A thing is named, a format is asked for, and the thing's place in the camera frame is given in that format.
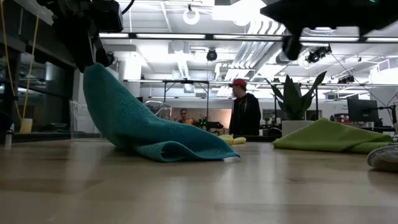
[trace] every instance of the table surface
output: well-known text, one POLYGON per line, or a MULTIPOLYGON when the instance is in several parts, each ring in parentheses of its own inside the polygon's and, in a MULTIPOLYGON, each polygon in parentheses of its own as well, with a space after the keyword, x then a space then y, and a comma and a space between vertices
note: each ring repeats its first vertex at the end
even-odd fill
POLYGON ((108 142, 15 144, 0 150, 1 223, 398 223, 398 176, 365 155, 235 149, 165 164, 108 142))

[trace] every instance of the desk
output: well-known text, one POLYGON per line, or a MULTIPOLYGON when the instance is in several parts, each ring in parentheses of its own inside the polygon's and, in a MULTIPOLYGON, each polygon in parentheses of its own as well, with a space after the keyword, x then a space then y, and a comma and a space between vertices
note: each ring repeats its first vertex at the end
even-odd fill
POLYGON ((385 132, 395 132, 396 129, 393 127, 374 127, 374 128, 361 128, 363 130, 374 131, 377 133, 385 133, 385 132))

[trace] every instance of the security camera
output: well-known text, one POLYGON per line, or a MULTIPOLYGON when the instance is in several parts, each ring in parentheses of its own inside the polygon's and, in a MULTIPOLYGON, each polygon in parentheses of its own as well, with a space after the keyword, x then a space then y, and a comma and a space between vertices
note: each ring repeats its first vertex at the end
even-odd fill
POLYGON ((209 52, 207 52, 207 61, 212 62, 217 60, 217 53, 215 49, 209 49, 209 52))

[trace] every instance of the man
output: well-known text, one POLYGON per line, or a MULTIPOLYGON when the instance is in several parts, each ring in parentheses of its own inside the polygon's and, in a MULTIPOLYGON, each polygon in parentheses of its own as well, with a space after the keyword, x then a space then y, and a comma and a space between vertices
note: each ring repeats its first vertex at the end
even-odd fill
POLYGON ((194 120, 188 117, 188 110, 187 109, 181 109, 180 110, 180 116, 181 119, 178 121, 179 123, 183 123, 183 124, 194 124, 194 120))
POLYGON ((230 87, 236 100, 232 109, 229 134, 258 136, 261 119, 259 101, 254 95, 246 93, 246 82, 243 79, 234 80, 230 87))

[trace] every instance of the ceiling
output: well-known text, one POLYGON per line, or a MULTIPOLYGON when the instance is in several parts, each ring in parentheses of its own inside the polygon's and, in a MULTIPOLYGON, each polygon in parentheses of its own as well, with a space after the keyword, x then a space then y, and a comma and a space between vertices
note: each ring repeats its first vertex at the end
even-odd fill
MULTIPOLYGON (((16 0, 28 10, 35 12, 37 3, 30 0, 16 0)), ((232 6, 215 6, 220 1, 202 0, 202 1, 143 1, 136 0, 131 10, 123 15, 124 30, 123 32, 156 32, 156 33, 199 33, 199 34, 284 34, 283 25, 270 21, 269 18, 263 18, 258 15, 262 2, 267 1, 251 1, 251 7, 243 4, 246 0, 231 1, 235 2, 232 6), (184 13, 188 9, 188 4, 192 5, 193 12, 188 12, 187 19, 184 20, 184 13), (196 24, 190 25, 193 21, 195 11, 198 12, 199 19, 196 24), (250 17, 251 21, 260 21, 262 25, 253 28, 258 23, 250 22, 244 26, 246 20, 250 17)), ((128 0, 118 0, 121 9, 124 9, 128 0)), ((40 17, 51 23, 51 12, 40 7, 40 17)), ((357 36, 358 29, 356 27, 340 27, 337 30, 305 30, 309 34, 322 34, 333 36, 357 36)), ((394 37, 398 31, 398 23, 395 23, 384 30, 373 31, 369 36, 394 37)), ((169 44, 172 40, 104 40, 103 43, 109 45, 135 45, 142 56, 143 66, 142 74, 145 79, 168 79, 174 70, 181 71, 180 59, 169 54, 169 44)), ((321 59, 309 69, 304 65, 303 58, 307 53, 303 53, 301 61, 289 62, 278 65, 275 68, 275 62, 272 61, 273 51, 280 49, 277 44, 270 43, 262 49, 258 49, 261 43, 253 44, 244 48, 245 43, 241 41, 209 41, 209 40, 188 40, 185 44, 189 46, 189 51, 185 52, 186 69, 189 71, 203 70, 203 78, 208 78, 208 72, 212 72, 212 78, 236 78, 240 75, 228 75, 228 67, 220 70, 221 75, 217 75, 218 64, 227 63, 229 66, 238 61, 239 54, 243 54, 246 60, 258 57, 253 72, 242 73, 250 81, 262 82, 264 78, 281 78, 282 75, 290 75, 295 77, 295 82, 311 82, 314 76, 321 72, 328 71, 327 77, 340 77, 346 75, 344 73, 348 69, 357 79, 366 81, 369 76, 369 69, 377 65, 378 62, 386 60, 386 57, 398 56, 398 45, 394 44, 331 44, 330 47, 333 55, 328 55, 321 59), (216 49, 218 59, 215 62, 206 60, 208 49, 216 49)))

